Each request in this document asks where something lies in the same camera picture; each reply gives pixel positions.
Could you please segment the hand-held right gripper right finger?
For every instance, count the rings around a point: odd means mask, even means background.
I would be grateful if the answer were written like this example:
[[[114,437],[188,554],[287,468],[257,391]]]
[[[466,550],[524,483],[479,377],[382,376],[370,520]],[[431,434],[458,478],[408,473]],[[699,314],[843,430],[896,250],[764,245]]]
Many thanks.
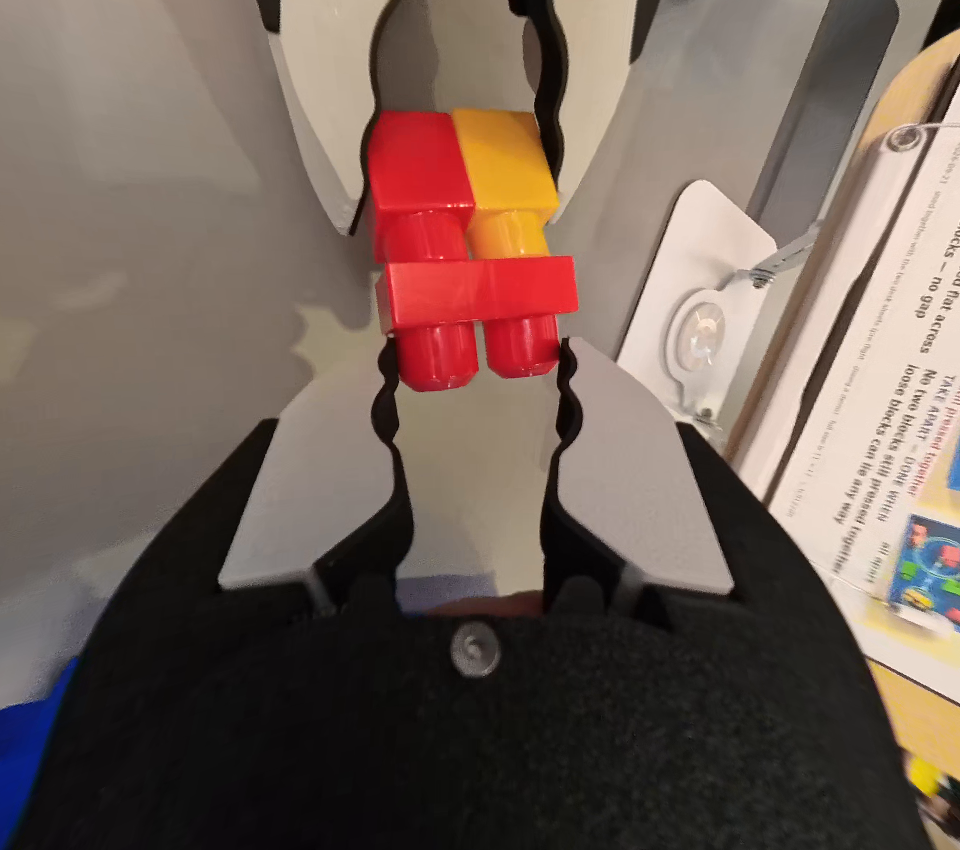
[[[561,341],[557,385],[545,607],[572,589],[615,613],[634,612],[649,587],[728,597],[734,578],[671,412],[582,338]]]

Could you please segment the person's right hand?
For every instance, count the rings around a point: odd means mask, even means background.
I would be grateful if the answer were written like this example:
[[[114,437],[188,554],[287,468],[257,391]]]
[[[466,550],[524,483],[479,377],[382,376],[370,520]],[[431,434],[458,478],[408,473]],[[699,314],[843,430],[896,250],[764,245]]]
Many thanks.
[[[507,596],[471,596],[426,610],[430,617],[536,618],[544,614],[544,594],[522,591]]]

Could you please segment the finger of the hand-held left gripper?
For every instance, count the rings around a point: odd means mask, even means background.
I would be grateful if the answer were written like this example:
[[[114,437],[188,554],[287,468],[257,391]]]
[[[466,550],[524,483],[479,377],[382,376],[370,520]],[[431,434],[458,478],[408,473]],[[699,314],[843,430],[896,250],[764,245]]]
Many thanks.
[[[270,36],[308,180],[331,225],[355,232],[366,193],[364,154],[379,110],[377,42],[396,0],[279,0]]]
[[[535,39],[534,116],[558,191],[556,221],[583,182],[630,73],[639,0],[509,0]]]

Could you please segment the red one-stud block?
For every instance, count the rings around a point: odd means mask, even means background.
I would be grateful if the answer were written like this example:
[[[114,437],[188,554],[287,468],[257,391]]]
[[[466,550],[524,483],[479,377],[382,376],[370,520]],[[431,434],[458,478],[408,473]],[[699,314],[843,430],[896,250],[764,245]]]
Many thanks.
[[[369,235],[380,264],[465,261],[474,192],[448,114],[383,111],[367,149]]]

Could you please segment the printed instruction sheet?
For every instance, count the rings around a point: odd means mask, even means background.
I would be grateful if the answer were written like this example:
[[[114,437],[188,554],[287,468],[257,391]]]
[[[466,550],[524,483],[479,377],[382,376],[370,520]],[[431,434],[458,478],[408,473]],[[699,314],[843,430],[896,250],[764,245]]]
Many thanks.
[[[954,702],[958,150],[933,130],[770,504],[863,652]]]

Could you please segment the white wooden document stand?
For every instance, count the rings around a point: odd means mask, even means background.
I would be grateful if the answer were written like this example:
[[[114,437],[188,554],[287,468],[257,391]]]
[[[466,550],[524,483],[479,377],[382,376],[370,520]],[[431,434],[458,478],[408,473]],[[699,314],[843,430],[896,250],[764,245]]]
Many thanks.
[[[799,237],[777,247],[705,180],[678,197],[617,361],[719,445],[762,508],[933,130],[955,119],[957,30],[894,78],[833,208]],[[709,489],[733,520],[746,595],[732,611],[678,596],[653,608],[734,670],[709,729],[720,752],[694,764],[730,796],[695,776],[680,823],[709,848],[958,848],[958,701],[868,657],[791,534],[745,524],[745,493]]]

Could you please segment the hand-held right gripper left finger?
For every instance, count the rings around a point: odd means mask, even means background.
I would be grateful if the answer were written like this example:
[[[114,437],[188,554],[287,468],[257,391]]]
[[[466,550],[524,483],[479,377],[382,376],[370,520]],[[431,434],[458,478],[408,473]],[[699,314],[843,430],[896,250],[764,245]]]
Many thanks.
[[[281,412],[219,575],[224,590],[302,584],[322,611],[354,582],[394,587],[414,538],[397,345],[334,367]]]

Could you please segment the red two-stud block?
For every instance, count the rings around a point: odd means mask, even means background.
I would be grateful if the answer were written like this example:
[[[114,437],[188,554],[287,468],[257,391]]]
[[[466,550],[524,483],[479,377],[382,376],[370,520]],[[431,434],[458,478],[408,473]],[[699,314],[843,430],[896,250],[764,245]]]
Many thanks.
[[[579,309],[574,259],[518,257],[390,263],[376,284],[381,329],[399,376],[419,392],[466,386],[486,362],[504,379],[545,376],[558,364],[558,316]]]

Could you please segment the yellow one-stud block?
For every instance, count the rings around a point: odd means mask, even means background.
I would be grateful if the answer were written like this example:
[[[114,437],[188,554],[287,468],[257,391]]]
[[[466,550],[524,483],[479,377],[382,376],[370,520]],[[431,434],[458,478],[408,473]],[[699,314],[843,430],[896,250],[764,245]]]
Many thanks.
[[[539,126],[531,113],[451,113],[474,211],[466,242],[474,259],[546,257],[546,224],[559,208]]]

